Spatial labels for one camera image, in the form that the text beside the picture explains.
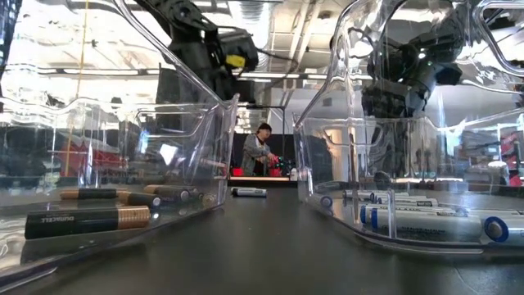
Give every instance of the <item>clear plastic bin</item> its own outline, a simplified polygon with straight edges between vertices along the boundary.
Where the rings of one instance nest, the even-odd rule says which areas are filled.
[[[522,8],[348,6],[327,83],[295,116],[300,199],[396,249],[524,247]]]
[[[224,202],[237,98],[196,78],[151,15],[124,0],[13,3],[0,290]]]

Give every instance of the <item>gray table surface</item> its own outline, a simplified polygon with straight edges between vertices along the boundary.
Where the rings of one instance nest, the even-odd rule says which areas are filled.
[[[524,261],[392,252],[301,205],[295,188],[230,198],[140,243],[8,294],[523,294]]]

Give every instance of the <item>duracell battery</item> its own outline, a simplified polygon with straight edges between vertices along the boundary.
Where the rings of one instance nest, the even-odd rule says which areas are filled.
[[[118,199],[126,206],[158,207],[160,196],[151,193],[132,193],[115,188],[79,188],[60,192],[62,200],[111,200]]]
[[[36,211],[27,215],[25,238],[30,240],[121,229],[142,229],[147,227],[150,218],[151,213],[147,206]]]
[[[144,192],[159,195],[164,203],[200,201],[204,197],[203,193],[199,193],[194,188],[170,185],[148,185],[144,188]]]

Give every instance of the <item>woman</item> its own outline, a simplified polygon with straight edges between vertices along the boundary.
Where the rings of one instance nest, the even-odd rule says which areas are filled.
[[[262,123],[256,134],[247,135],[242,156],[242,171],[247,176],[265,176],[270,161],[277,156],[271,153],[265,141],[271,136],[271,126]]]

